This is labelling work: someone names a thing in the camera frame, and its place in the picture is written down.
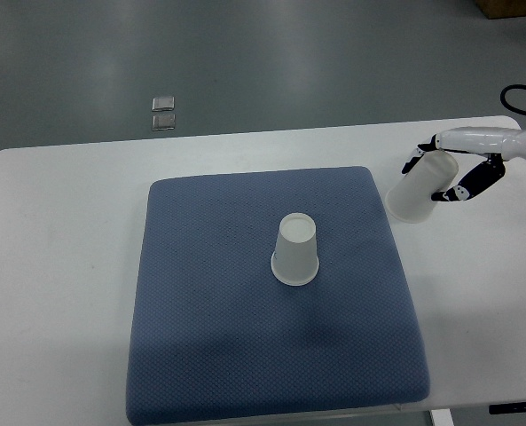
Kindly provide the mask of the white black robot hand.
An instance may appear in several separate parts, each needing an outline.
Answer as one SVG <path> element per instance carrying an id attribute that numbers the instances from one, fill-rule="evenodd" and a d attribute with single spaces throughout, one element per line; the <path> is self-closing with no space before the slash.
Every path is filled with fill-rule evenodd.
<path id="1" fill-rule="evenodd" d="M 432 201 L 468 201 L 495 185 L 506 174 L 504 161 L 526 161 L 526 130 L 497 127 L 461 127 L 433 135 L 417 145 L 401 173 L 408 174 L 424 152 L 437 149 L 463 154 L 488 154 L 488 158 L 470 170 L 456 185 L 431 195 Z"/>

